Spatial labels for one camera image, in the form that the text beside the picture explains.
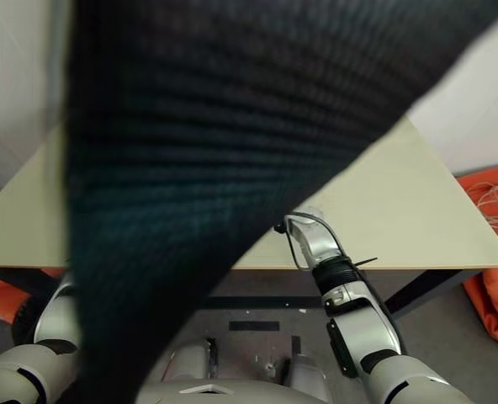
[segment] gray floor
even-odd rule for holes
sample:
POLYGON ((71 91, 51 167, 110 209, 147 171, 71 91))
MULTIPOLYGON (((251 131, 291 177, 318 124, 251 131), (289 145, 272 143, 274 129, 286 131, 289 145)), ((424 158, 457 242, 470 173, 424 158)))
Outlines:
MULTIPOLYGON (((386 298, 417 273, 368 273, 386 298)), ((314 295, 315 286, 302 273, 282 271, 234 272, 215 291, 217 295, 314 295)), ((216 338, 219 376, 276 380, 280 364, 289 356, 291 336, 301 337, 302 352, 326 372, 335 403, 364 404, 363 389, 343 378, 326 334, 320 310, 198 311, 177 335, 172 348, 202 336, 216 338), (229 332, 232 320, 280 322, 280 332, 229 332)), ((457 287, 438 296, 398 321, 410 354, 425 361, 477 404, 498 404, 498 343, 485 332, 464 290, 457 287)), ((11 343, 8 326, 0 322, 0 351, 11 343)), ((164 355, 157 365, 161 372, 164 355)))

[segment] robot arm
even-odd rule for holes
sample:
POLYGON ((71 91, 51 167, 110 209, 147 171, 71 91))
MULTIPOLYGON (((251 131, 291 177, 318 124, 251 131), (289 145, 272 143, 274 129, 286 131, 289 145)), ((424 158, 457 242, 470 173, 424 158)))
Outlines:
POLYGON ((44 309, 34 343, 0 355, 0 403, 51 404, 75 380, 81 341, 67 275, 44 309))
POLYGON ((359 378, 371 402, 472 404, 419 359, 406 355, 389 312, 320 217, 293 212, 285 217, 283 230, 291 247, 291 237, 299 244, 305 270, 312 272, 322 294, 342 373, 359 378))

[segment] black fabric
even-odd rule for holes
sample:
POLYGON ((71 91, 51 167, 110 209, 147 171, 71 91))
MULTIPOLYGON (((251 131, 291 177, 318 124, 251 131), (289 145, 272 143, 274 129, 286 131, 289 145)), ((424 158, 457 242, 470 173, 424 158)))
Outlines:
POLYGON ((71 267, 83 389, 110 403, 132 402, 230 266, 498 15, 498 0, 74 6, 71 267))

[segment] black table leg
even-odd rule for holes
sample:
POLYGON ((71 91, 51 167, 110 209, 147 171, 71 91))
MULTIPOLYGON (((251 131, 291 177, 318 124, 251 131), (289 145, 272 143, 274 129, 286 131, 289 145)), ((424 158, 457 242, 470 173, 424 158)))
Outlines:
POLYGON ((482 271, 483 269, 431 269, 425 271, 392 295, 385 304, 393 318, 399 318, 482 271))
POLYGON ((321 309, 320 296, 210 296, 201 309, 247 310, 247 309, 321 309))
POLYGON ((49 298, 60 283, 39 268, 0 267, 0 280, 40 298, 49 298))

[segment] beige tabletop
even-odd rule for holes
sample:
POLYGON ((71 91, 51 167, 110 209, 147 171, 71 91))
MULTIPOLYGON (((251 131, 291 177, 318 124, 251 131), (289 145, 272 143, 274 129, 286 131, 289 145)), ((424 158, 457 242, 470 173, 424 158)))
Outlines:
MULTIPOLYGON (((0 266, 67 262, 56 132, 0 193, 0 266)), ((403 119, 303 203, 320 209, 368 269, 497 268, 498 236, 451 173, 403 119)), ((294 268, 285 236, 270 231, 235 268, 294 268)))

